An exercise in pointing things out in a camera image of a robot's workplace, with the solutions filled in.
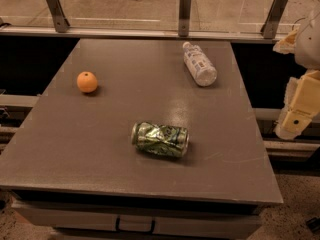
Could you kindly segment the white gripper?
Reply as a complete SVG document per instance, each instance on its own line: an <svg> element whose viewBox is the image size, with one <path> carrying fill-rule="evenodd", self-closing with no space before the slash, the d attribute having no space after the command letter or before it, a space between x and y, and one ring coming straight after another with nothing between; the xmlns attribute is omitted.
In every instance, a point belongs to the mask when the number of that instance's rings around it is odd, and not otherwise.
<svg viewBox="0 0 320 240"><path fill-rule="evenodd" d="M274 132L280 139L292 140L320 113L320 4L311 10L298 30L278 41L273 51L295 53L297 64L313 69L300 78L291 77L286 86L284 107Z"/></svg>

